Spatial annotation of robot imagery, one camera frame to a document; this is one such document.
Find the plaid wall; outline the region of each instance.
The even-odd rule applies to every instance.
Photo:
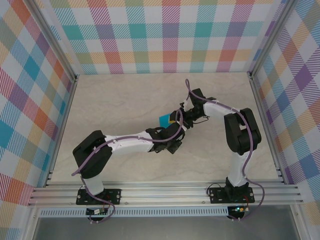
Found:
[[[0,239],[15,240],[53,154],[71,81],[22,0],[0,1]]]
[[[48,25],[50,26],[51,28],[51,31],[53,33],[53,35],[55,36],[55,39],[58,41],[60,47],[61,47],[61,50],[64,52],[66,58],[68,59],[73,71],[76,73],[76,74],[80,74],[80,72],[78,71],[78,69],[76,68],[75,66],[75,63],[73,61],[73,59],[71,58],[70,56],[70,53],[67,51],[67,47],[66,45],[64,44],[64,42],[62,41],[53,21],[51,20],[51,18],[49,17],[49,14],[48,14],[48,11],[47,9],[45,9],[45,6],[44,4],[42,3],[42,0],[35,0],[36,4],[38,5],[38,7],[40,8],[41,12],[42,12],[42,15],[44,16],[46,22],[48,23]]]
[[[278,9],[276,10],[276,12],[275,12],[275,14],[274,14],[274,16],[273,16],[273,18],[272,18],[272,21],[271,21],[271,23],[270,23],[267,31],[265,32],[265,34],[264,34],[264,36],[263,36],[263,39],[262,39],[262,41],[261,41],[261,43],[260,43],[260,45],[259,45],[259,48],[258,48],[258,50],[256,51],[256,53],[255,53],[255,55],[254,55],[253,61],[252,61],[251,65],[250,65],[250,67],[249,67],[249,70],[248,70],[249,72],[251,72],[252,69],[254,68],[254,66],[255,66],[255,64],[256,64],[256,62],[257,62],[257,59],[258,59],[258,57],[260,56],[260,53],[261,53],[262,49],[265,47],[265,45],[266,45],[266,43],[267,43],[267,40],[268,40],[268,38],[269,38],[269,35],[270,35],[270,34],[272,33],[272,31],[274,30],[274,27],[275,27],[275,25],[276,25],[276,22],[277,22],[278,18],[280,17],[280,15],[281,15],[281,13],[282,13],[282,11],[283,11],[283,9],[284,9],[287,1],[288,1],[288,0],[281,0],[281,3],[279,4]]]
[[[261,29],[274,0],[50,3],[85,74],[123,74],[246,72],[258,36],[265,35]]]
[[[256,77],[285,172],[320,239],[320,0],[299,1]]]

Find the gray floor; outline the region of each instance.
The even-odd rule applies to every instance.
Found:
[[[41,218],[34,240],[298,240],[289,206],[263,206],[243,222],[226,217]]]
[[[95,130],[105,135],[136,134],[159,126],[159,117],[179,108],[188,90],[201,88],[234,108],[252,109],[262,141],[252,155],[248,176],[253,180],[277,179],[275,164],[245,72],[82,75],[55,163],[52,182],[81,182],[71,176],[78,167],[72,150]],[[104,181],[220,181],[229,174],[230,151],[222,116],[195,125],[181,147],[171,154],[130,153],[111,157],[100,173]]]

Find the marble floor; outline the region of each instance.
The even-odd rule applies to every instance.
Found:
[[[258,109],[244,72],[82,75],[77,84],[51,181],[80,181],[72,150],[92,131],[129,135],[159,126],[159,117],[179,108],[191,89],[201,88],[228,106],[251,108],[262,135],[248,176],[278,178]],[[211,117],[187,131],[182,145],[171,154],[132,153],[111,158],[101,173],[104,181],[215,181],[230,170],[232,152],[223,119]]]

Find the metal frame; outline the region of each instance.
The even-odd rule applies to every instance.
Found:
[[[258,108],[258,112],[259,112],[259,115],[260,115],[260,118],[262,121],[262,126],[264,129],[264,133],[266,135],[266,140],[268,141],[268,144],[269,144],[269,148],[271,151],[271,155],[272,155],[274,164],[280,170],[284,170],[285,167],[283,166],[282,162],[280,161],[280,155],[279,155],[279,152],[277,151],[276,143],[275,143],[274,138],[272,136],[271,127],[270,127],[270,124],[268,123],[268,118],[267,118],[266,112],[264,111],[264,108],[262,106],[261,96],[260,96],[259,91],[257,89],[256,83],[249,73],[248,73],[248,78],[249,78],[250,86],[251,86],[252,93],[254,96],[254,100],[255,100],[255,103]],[[284,183],[289,184],[289,180],[288,180],[288,177],[287,177],[285,171],[282,171],[282,176],[283,176]]]
[[[42,208],[40,218],[87,218],[86,207]],[[117,207],[113,218],[128,217],[210,217],[228,216],[227,206],[169,206],[169,207]]]
[[[63,138],[64,132],[65,132],[65,129],[66,129],[67,120],[68,120],[68,116],[69,116],[69,113],[70,113],[71,105],[72,105],[72,102],[73,102],[74,97],[75,97],[76,88],[77,88],[77,85],[78,85],[78,79],[79,78],[77,76],[77,78],[75,79],[75,82],[72,83],[72,86],[71,86],[69,100],[68,100],[68,103],[66,105],[66,109],[65,109],[65,113],[64,113],[64,116],[63,116],[63,119],[62,119],[60,131],[59,131],[58,136],[57,136],[56,145],[55,145],[54,150],[53,150],[53,154],[52,154],[52,158],[51,158],[51,162],[50,162],[50,167],[46,170],[46,173],[45,173],[46,179],[43,182],[43,187],[46,186],[47,180],[49,178],[51,179],[50,173],[52,173],[52,171],[55,168],[55,164],[56,164],[56,161],[57,161],[60,145],[61,145],[62,138]]]
[[[76,56],[76,53],[73,49],[73,47],[71,46],[71,43],[70,41],[68,40],[68,37],[55,13],[55,10],[54,8],[52,7],[51,3],[50,3],[50,0],[41,0],[42,1],[42,4],[47,12],[47,14],[49,15],[53,25],[55,26],[55,29],[56,31],[58,32],[60,38],[61,38],[61,41],[63,42],[65,48],[66,48],[66,51],[69,53],[72,61],[73,61],[73,65],[75,67],[75,69],[77,70],[77,72],[79,74],[85,74],[80,62],[79,62],[79,59],[77,58]]]
[[[271,48],[277,41],[282,29],[284,28],[288,18],[290,17],[292,11],[295,9],[296,5],[298,4],[299,0],[288,0],[285,4],[282,13],[280,14],[278,20],[274,25],[274,29],[272,30],[268,40],[266,41],[258,59],[255,62],[255,65],[251,71],[251,75],[254,77],[259,69],[264,64],[265,60],[267,59],[268,54],[270,53]]]
[[[20,240],[32,240],[34,238],[40,216],[39,213],[39,208],[28,208],[26,217],[24,219],[25,227],[22,228],[23,232],[20,234]]]
[[[48,44],[51,46],[52,50],[54,51],[64,70],[68,74],[69,78],[71,78],[75,82],[77,74],[72,69],[65,53],[61,49],[58,40],[52,32],[38,5],[35,3],[34,0],[24,0],[24,4],[30,11],[38,26],[40,27],[41,32],[45,36],[46,40],[48,41]]]
[[[298,205],[303,202],[298,186],[286,185],[282,173],[277,168],[278,179],[258,181],[265,188],[264,205]],[[105,188],[122,189],[121,202],[116,208],[126,207],[196,207],[196,206],[237,206],[236,203],[211,204],[206,194],[207,181],[152,181],[152,182],[103,182]],[[218,181],[223,187],[224,181]],[[81,183],[51,182],[45,188],[35,188],[29,201],[31,208],[83,207],[76,205]],[[251,185],[257,205],[262,198],[262,190]]]
[[[302,210],[302,205],[291,205],[290,207],[300,238],[302,240],[312,240],[308,232],[307,224],[304,218],[304,211]]]

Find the blue block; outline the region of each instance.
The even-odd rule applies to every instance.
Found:
[[[160,127],[167,128],[170,126],[170,124],[171,124],[171,123],[169,123],[170,114],[171,113],[159,117]]]

